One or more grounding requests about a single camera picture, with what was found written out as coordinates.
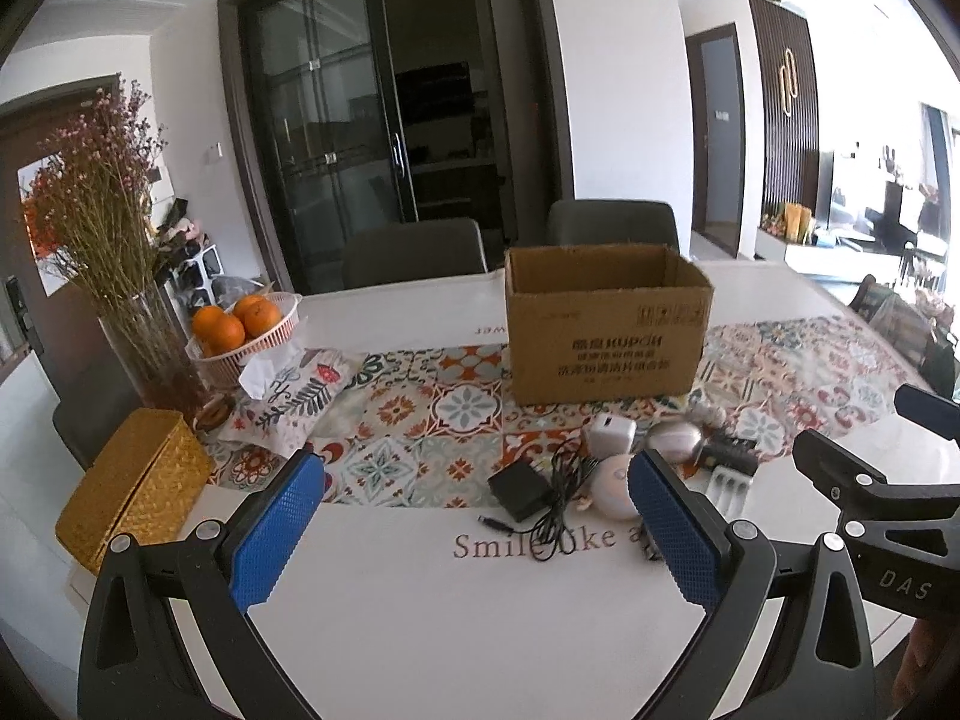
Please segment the slatted wall panel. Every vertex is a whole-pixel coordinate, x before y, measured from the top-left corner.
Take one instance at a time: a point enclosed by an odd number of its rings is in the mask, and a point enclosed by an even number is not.
[[[810,30],[805,18],[771,1],[750,0],[750,9],[757,30],[763,79],[763,212],[771,213],[784,202],[797,202],[816,211],[820,105]],[[787,91],[791,116],[784,113],[781,93],[781,67],[786,68],[789,76],[787,50],[793,53],[797,70],[797,96],[793,98]]]

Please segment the blue textured pad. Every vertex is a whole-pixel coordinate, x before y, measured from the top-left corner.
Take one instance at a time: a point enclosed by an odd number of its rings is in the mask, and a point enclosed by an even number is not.
[[[243,613],[262,604],[323,498],[323,461],[306,455],[233,556],[230,594]]]
[[[646,452],[630,462],[627,486],[683,598],[711,613],[723,595],[719,556]]]

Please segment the table runner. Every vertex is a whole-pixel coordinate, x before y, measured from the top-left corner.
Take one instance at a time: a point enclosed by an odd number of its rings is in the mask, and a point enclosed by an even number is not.
[[[589,354],[596,360],[585,362],[603,365],[604,352]],[[773,461],[805,428],[836,439],[893,413],[893,395],[910,378],[850,317],[710,328],[693,389],[680,397],[523,407],[512,397],[507,346],[395,351],[368,355],[310,442],[330,473],[330,500],[493,506],[488,476],[519,457],[548,458],[602,410],[643,429],[705,397],[727,409],[736,435],[757,441],[761,461]],[[237,490],[261,490],[284,463],[229,442],[208,442],[208,451],[210,482]]]

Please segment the orange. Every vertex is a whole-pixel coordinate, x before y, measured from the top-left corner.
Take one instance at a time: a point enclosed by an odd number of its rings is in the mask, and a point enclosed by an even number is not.
[[[264,299],[266,298],[264,298],[263,295],[246,295],[240,298],[237,300],[236,305],[233,306],[234,317],[237,317],[237,319],[240,319],[240,322],[243,322],[243,317],[246,316],[246,313]]]
[[[210,355],[213,356],[239,349],[246,340],[247,334],[244,332],[243,322],[231,314],[221,314],[210,328],[206,344],[210,349]]]
[[[280,309],[269,300],[261,300],[248,309],[243,317],[244,327],[247,329],[247,335],[252,338],[259,338],[264,333],[269,333],[280,324],[283,314]]]
[[[190,328],[193,334],[200,340],[206,341],[210,335],[210,330],[217,323],[217,320],[224,315],[224,310],[220,306],[203,306],[195,314],[190,322]]]

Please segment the black cable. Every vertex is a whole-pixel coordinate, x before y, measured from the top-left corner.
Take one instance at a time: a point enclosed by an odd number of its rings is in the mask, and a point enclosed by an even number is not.
[[[575,446],[570,446],[571,442],[577,442]],[[566,525],[565,513],[573,496],[582,488],[584,482],[589,479],[589,475],[600,464],[600,461],[592,457],[580,456],[580,440],[577,437],[570,437],[553,453],[550,459],[550,505],[546,512],[534,523],[533,527],[524,531],[518,531],[505,522],[492,517],[480,517],[480,521],[488,528],[501,531],[501,533],[510,533],[512,536],[530,536],[530,554],[534,560],[545,562],[557,554],[560,550],[563,555],[572,555],[576,552],[576,542],[574,541],[573,529]],[[569,536],[570,546],[563,543],[563,537]],[[537,551],[535,546],[546,547],[550,545],[550,551]]]

